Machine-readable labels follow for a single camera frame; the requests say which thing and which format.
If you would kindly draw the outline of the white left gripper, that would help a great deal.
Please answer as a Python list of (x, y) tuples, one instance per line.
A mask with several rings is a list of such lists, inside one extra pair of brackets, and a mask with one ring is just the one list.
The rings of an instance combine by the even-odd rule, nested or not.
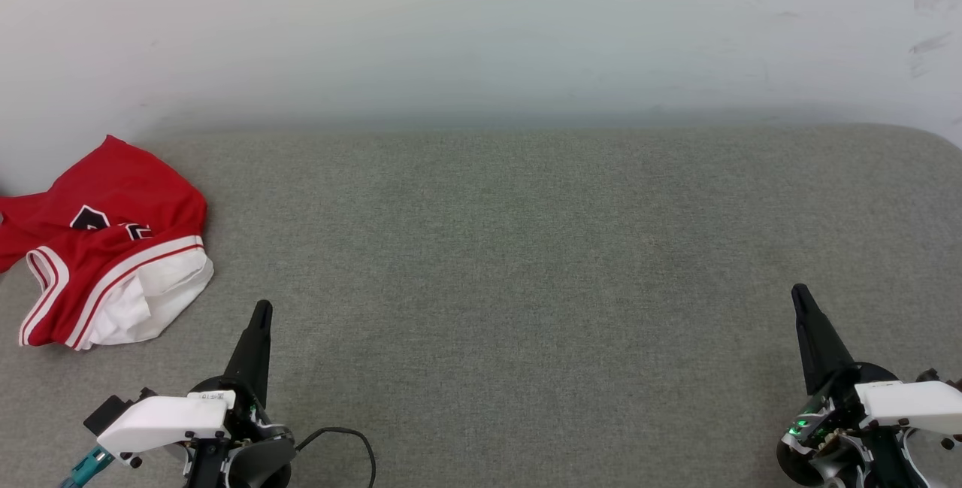
[(111, 396), (96, 411), (96, 458), (131, 468), (165, 448), (187, 468), (288, 468), (292, 431), (267, 415), (274, 306), (260, 300), (224, 371), (184, 396), (144, 388), (137, 400)]

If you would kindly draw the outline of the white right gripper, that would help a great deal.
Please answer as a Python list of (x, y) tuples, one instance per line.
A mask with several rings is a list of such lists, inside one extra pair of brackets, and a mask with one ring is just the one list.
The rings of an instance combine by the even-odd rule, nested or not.
[(880, 429), (960, 437), (957, 386), (938, 379), (907, 383), (878, 365), (855, 362), (807, 285), (796, 283), (791, 300), (809, 399), (785, 430), (786, 446), (827, 446)]

